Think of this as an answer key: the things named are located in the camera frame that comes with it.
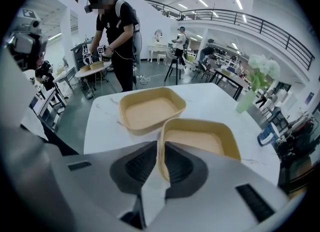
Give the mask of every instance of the floor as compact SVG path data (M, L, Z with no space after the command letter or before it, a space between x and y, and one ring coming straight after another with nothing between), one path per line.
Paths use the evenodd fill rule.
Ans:
M205 78L201 79L201 75L199 75L196 79L191 81L194 76L194 72L192 72L192 66L187 65L187 70L185 74L178 80L178 84L189 84L189 83L204 83ZM137 89L146 89L146 88L154 88L160 86L169 86L176 84L175 70L171 74L170 77L167 78L167 81L164 82L168 71L168 66L165 66L163 62L160 62L158 65L157 62L147 62L142 61L140 65L138 65L138 70L135 72L136 76L143 75L146 78L150 78L149 82L137 82ZM113 72L108 72L106 76L109 81L114 86L117 92L122 90L119 82L117 81L115 74ZM223 89L228 89L228 93L233 96L236 89L226 87L224 88L224 83L221 81L219 86ZM113 94L114 92L110 88L110 86L106 83L102 83L103 94ZM96 91L94 92L96 97L102 95L100 82L97 82ZM82 91L79 88L74 90L74 93L69 96L67 100L67 107L65 108L64 113L61 115L61 118L57 124L57 135L60 137L66 144L72 147L78 153L83 153L84 151L84 141L87 127L87 120L89 117L91 105L94 99L87 100ZM249 109L249 113L252 115L256 122L261 121L261 113L259 112L256 106L252 106Z

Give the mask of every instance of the stool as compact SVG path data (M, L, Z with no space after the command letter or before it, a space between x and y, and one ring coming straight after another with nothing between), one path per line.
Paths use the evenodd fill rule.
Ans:
M157 63L157 64L160 63L160 58L163 59L163 64L166 64L166 63L167 63L166 55L158 54L157 57L156 57L156 63Z

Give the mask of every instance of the gray floor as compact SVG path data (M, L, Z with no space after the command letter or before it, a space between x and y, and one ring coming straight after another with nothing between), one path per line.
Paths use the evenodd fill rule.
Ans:
M150 81L146 85L142 85L139 81L136 84L137 89L146 89L146 88L154 88L160 86L169 86L176 84L175 71L171 74L170 77L167 78L167 81L164 82L168 71L168 66L165 66L163 62L159 65L157 62L147 62L142 61L141 65L138 65L138 70L135 72L136 75L144 75L145 77L150 77ZM204 83L205 78L201 79L201 75L199 75L196 79L191 81L194 76L194 72L190 70L188 66L185 74L178 80L178 84L189 84L189 83ZM117 92L122 90L119 82L117 81L115 74L113 72L109 72L107 74L107 78L115 87ZM224 83L220 82L219 86L224 88ZM114 92L110 88L110 86L103 82L102 84L103 94L113 94ZM228 93L233 96L236 89L230 89L230 87L226 87L228 89ZM101 86L100 82L97 82L95 96L101 96ZM69 96L67 100L67 107L64 113L61 115L61 118L58 121L57 125L57 135L60 137L66 144L72 147L78 153L83 153L84 151L84 141L87 127L87 120L89 117L91 105L94 99L87 100L81 90L76 88L74 93ZM261 113L258 108L252 105L248 111L250 115L254 118L254 120L259 123L261 121Z

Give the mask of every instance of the black t-shirt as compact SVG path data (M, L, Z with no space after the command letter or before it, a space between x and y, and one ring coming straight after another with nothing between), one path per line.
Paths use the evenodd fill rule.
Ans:
M215 49L213 47L206 47L203 50L201 50L201 52L207 56L213 54L215 52Z
M116 15L116 3L114 2L114 7L105 15L98 15L96 18L96 30L103 31L106 28L106 37L109 44L114 42L123 32L124 27L130 24L133 26L138 24L136 15L132 7L124 2L121 5L120 17ZM130 38L125 43L116 48L117 52L123 57L131 57L133 54L133 40Z
M43 62L43 64L41 65L41 67L39 69L35 70L35 72L34 72L35 77L42 78L42 76L45 75L50 78L49 81L53 80L54 77L52 76L51 73L49 73L50 67L51 67L51 64L49 63L49 61L45 60Z

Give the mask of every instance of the green vase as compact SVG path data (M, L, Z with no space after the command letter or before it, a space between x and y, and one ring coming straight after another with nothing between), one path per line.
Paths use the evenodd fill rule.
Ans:
M253 90L249 90L239 101L239 103L236 106L236 111L238 113L243 113L248 109L248 107L253 103L254 99L256 97L256 93Z

